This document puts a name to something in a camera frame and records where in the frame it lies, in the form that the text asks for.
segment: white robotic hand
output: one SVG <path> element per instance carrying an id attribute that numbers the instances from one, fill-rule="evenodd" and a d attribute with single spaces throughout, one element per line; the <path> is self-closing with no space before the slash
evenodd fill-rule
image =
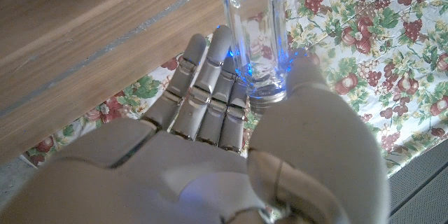
<path id="1" fill-rule="evenodd" d="M 289 74 L 288 100 L 255 129 L 248 159 L 235 154 L 247 98 L 230 43 L 219 27 L 188 91 L 206 44 L 194 35 L 142 120 L 114 120 L 60 151 L 0 222 L 269 223 L 269 204 L 286 213 L 275 223 L 385 223 L 375 139 L 306 60 Z"/>

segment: tablecloth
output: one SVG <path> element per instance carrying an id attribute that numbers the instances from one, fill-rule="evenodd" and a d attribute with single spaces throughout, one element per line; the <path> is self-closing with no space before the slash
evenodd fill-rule
<path id="1" fill-rule="evenodd" d="M 372 130 L 389 176 L 448 138 L 448 0 L 286 0 L 285 15 L 290 50 L 307 48 L 331 89 Z M 139 118 L 168 85 L 179 57 L 25 155 L 40 165 L 104 123 Z M 257 122 L 248 112 L 242 155 Z"/>

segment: green leaf print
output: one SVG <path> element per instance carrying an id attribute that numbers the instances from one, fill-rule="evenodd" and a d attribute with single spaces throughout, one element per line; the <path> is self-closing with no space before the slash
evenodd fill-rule
<path id="1" fill-rule="evenodd" d="M 384 19 L 379 21 L 379 24 L 384 28 L 394 28 L 398 24 L 398 15 L 394 13 L 389 7 L 383 10 Z"/>
<path id="2" fill-rule="evenodd" d="M 103 121 L 101 121 L 101 119 L 100 120 L 96 120 L 95 121 L 95 127 L 99 128 L 101 126 L 103 126 Z"/>
<path id="3" fill-rule="evenodd" d="M 387 107 L 389 105 L 389 101 L 391 100 L 391 98 L 392 98 L 391 93 L 380 95 L 379 102 L 381 102 L 383 104 L 383 107 Z"/>
<path id="4" fill-rule="evenodd" d="M 151 76 L 144 76 L 138 83 L 140 87 L 134 93 L 139 98 L 153 98 L 158 93 L 158 87 L 161 84 L 158 80 L 153 80 Z"/>
<path id="5" fill-rule="evenodd" d="M 377 133 L 380 131 L 380 129 L 378 127 L 375 127 L 372 123 L 370 122 L 366 122 L 365 125 L 367 126 L 367 128 L 369 128 L 369 130 L 371 131 L 371 133 L 376 136 Z"/>
<path id="6" fill-rule="evenodd" d="M 117 102 L 122 105 L 127 103 L 124 97 L 117 97 Z"/>
<path id="7" fill-rule="evenodd" d="M 447 10 L 448 10 L 448 0 L 443 0 L 443 4 L 441 9 L 439 10 L 439 14 L 443 14 Z"/>
<path id="8" fill-rule="evenodd" d="M 73 129 L 73 125 L 68 125 L 66 126 L 63 130 L 62 133 L 64 136 L 66 137 L 72 137 L 75 134 L 75 130 Z"/>
<path id="9" fill-rule="evenodd" d="M 433 81 L 434 81 L 434 75 L 431 73 L 431 74 L 428 74 L 428 76 L 426 77 L 426 80 L 429 82 L 429 83 L 432 83 Z"/>
<path id="10" fill-rule="evenodd" d="M 356 64 L 356 59 L 354 57 L 343 58 L 339 61 L 339 73 L 345 77 L 350 73 L 356 73 L 358 65 Z"/>
<path id="11" fill-rule="evenodd" d="M 334 48 L 331 48 L 329 51 L 328 51 L 328 56 L 329 56 L 329 58 L 331 59 L 331 58 L 334 58 L 335 56 L 336 56 L 336 49 L 334 49 Z"/>

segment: clear glass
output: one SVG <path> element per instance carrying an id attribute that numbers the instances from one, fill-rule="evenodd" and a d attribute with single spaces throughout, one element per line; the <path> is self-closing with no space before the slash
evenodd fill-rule
<path id="1" fill-rule="evenodd" d="M 253 101 L 286 96 L 288 44 L 284 0 L 223 0 L 237 72 Z"/>

